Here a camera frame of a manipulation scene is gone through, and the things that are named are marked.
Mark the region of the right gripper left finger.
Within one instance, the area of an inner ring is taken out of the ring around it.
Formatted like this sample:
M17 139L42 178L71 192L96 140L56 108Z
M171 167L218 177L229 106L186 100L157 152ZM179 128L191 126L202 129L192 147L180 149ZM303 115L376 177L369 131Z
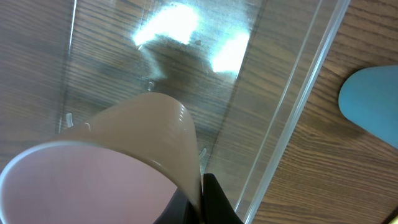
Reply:
M177 189L154 224L199 224L199 218L188 198Z

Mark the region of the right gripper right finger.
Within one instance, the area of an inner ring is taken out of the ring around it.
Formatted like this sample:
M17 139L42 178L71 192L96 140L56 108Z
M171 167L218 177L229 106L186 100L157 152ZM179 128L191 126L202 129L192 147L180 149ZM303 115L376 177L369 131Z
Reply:
M207 224L243 224L215 175L203 175L203 218Z

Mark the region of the pink plastic cup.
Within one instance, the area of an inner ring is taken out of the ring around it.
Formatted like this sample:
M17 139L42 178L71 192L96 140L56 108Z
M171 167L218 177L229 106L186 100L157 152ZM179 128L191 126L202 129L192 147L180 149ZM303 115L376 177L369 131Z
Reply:
M145 93L26 149L1 172L3 223L154 223L179 189L201 215L193 119Z

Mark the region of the blue plastic cup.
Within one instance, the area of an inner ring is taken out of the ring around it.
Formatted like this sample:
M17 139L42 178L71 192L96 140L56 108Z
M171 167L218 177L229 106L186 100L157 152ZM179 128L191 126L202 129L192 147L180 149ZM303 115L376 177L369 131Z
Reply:
M397 65L353 73L340 89L338 106L352 123L397 147Z

